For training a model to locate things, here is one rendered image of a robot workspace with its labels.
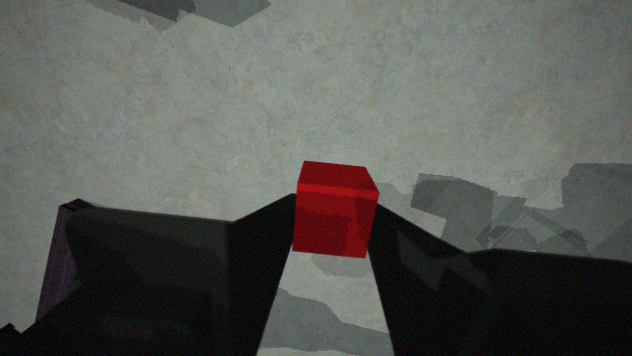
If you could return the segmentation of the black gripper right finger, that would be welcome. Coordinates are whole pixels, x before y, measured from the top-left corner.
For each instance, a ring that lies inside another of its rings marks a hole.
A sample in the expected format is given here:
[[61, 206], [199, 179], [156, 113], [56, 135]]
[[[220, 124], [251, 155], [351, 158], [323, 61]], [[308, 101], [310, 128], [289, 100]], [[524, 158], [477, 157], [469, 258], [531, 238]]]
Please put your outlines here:
[[625, 305], [632, 263], [462, 251], [377, 203], [368, 254], [394, 356], [475, 356], [512, 295]]

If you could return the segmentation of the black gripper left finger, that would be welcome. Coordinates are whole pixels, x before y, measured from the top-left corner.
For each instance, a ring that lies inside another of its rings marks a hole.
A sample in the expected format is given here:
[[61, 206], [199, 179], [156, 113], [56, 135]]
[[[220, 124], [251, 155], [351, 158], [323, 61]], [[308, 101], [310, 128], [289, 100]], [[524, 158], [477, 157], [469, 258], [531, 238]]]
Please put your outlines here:
[[292, 246], [296, 194], [233, 222], [111, 208], [73, 213], [65, 235], [90, 277], [211, 296], [216, 356], [257, 356]]

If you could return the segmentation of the red cube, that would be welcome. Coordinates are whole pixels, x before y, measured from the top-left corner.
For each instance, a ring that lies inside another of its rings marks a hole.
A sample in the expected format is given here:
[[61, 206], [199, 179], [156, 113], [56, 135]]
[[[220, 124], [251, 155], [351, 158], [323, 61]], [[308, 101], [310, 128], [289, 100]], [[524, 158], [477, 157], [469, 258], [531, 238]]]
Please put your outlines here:
[[378, 197], [366, 167], [303, 161], [292, 251], [365, 259]]

